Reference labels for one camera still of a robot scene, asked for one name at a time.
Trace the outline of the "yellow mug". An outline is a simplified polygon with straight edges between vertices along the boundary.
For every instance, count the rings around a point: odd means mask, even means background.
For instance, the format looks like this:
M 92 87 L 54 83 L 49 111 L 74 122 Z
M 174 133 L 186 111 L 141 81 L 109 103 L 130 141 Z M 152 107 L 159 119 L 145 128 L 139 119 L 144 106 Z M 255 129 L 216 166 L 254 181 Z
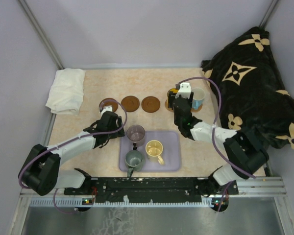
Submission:
M 176 88 L 171 88 L 170 90 L 168 90 L 168 92 L 167 92 L 167 96 L 170 96 L 170 95 L 176 95 L 177 94 L 177 92 L 178 92 L 178 89 L 176 89 Z

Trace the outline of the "light blue mug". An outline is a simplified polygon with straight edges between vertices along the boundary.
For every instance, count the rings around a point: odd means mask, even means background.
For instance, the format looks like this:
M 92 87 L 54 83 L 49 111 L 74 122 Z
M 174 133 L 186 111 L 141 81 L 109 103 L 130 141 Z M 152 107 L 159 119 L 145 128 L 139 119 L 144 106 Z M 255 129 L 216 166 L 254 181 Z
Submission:
M 193 103 L 201 104 L 205 99 L 205 91 L 202 88 L 193 88 L 192 92 L 194 93 L 193 96 Z

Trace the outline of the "woven rattan coaster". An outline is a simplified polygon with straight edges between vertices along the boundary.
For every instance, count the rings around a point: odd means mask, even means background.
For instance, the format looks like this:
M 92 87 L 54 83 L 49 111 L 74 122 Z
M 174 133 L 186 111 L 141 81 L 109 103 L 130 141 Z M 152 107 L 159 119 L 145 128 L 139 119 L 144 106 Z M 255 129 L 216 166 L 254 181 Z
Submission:
M 199 112 L 202 109 L 202 107 L 203 107 L 202 103 L 201 104 L 193 103 L 191 112 L 194 112 L 194 113 Z
M 165 108 L 166 108 L 168 111 L 170 111 L 170 112 L 173 113 L 173 109 L 169 107 L 168 99 L 166 99 L 166 101 L 165 101 Z

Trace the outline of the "dark wooden coaster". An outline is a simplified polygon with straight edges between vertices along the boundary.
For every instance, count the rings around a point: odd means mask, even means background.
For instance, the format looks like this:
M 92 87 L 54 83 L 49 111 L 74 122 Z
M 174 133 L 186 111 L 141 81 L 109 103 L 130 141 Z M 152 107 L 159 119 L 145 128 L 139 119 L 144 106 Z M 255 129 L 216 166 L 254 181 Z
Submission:
M 117 109 L 118 109 L 118 104 L 116 102 L 115 99 L 113 98 L 105 98 L 103 99 L 100 104 L 99 104 L 99 110 L 102 111 L 104 107 L 107 107 L 107 106 L 111 106 L 112 107 L 112 111 L 113 112 L 116 112 Z
M 140 107 L 140 101 L 137 97 L 129 95 L 122 99 L 121 105 L 127 112 L 134 112 Z
M 147 96 L 142 100 L 142 109 L 147 113 L 154 113 L 160 108 L 160 101 L 154 96 Z

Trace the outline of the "purple glass cup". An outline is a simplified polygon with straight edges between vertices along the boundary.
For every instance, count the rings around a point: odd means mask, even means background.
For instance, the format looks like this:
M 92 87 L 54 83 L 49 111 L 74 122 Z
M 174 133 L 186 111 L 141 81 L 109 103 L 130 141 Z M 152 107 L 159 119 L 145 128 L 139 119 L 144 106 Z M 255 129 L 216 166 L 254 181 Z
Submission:
M 145 143 L 145 129 L 140 125 L 132 125 L 127 130 L 127 137 L 132 142 L 132 149 L 137 150 L 138 147 Z

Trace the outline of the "cream mug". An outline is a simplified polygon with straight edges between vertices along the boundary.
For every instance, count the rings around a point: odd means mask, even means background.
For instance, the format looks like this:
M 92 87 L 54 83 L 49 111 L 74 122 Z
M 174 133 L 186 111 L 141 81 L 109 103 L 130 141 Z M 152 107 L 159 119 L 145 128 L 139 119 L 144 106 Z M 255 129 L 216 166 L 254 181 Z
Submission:
M 163 145 L 160 141 L 151 140 L 145 146 L 145 151 L 147 153 L 147 157 L 152 162 L 157 162 L 160 165 L 164 165 L 165 162 L 162 158 L 163 154 Z

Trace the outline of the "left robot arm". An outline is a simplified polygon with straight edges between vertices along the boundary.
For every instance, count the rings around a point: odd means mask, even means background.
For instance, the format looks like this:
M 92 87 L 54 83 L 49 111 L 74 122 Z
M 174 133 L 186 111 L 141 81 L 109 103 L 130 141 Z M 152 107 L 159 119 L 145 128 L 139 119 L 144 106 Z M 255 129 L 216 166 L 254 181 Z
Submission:
M 87 179 L 90 175 L 79 168 L 60 170 L 60 166 L 83 152 L 103 148 L 111 139 L 123 136 L 122 117 L 105 111 L 99 120 L 70 140 L 33 146 L 19 172 L 19 184 L 40 196 L 60 188 L 75 188 L 81 194 L 87 194 L 92 188 L 92 182 Z

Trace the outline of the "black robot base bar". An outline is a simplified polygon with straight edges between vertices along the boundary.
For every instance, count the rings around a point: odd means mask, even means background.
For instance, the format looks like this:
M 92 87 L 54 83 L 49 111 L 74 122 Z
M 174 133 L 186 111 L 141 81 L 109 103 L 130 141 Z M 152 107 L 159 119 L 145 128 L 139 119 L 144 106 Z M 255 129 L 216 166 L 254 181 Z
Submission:
M 130 203 L 201 202 L 202 196 L 221 195 L 226 186 L 213 179 L 199 177 L 87 178 L 80 188 L 66 188 L 65 195 L 94 196 L 97 203 L 124 201 Z

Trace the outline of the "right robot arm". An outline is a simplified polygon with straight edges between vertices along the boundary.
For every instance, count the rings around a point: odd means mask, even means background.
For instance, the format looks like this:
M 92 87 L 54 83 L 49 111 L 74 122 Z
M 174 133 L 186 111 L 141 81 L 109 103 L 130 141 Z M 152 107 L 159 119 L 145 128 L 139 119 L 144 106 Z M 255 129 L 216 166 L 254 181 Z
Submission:
M 226 164 L 209 176 L 209 188 L 219 194 L 226 184 L 242 179 L 254 178 L 254 173 L 268 160 L 269 155 L 251 130 L 231 130 L 210 125 L 193 116 L 191 96 L 183 98 L 172 89 L 167 93 L 168 108 L 174 112 L 174 124 L 182 136 L 193 141 L 210 142 L 221 157 L 219 150 L 225 148 Z

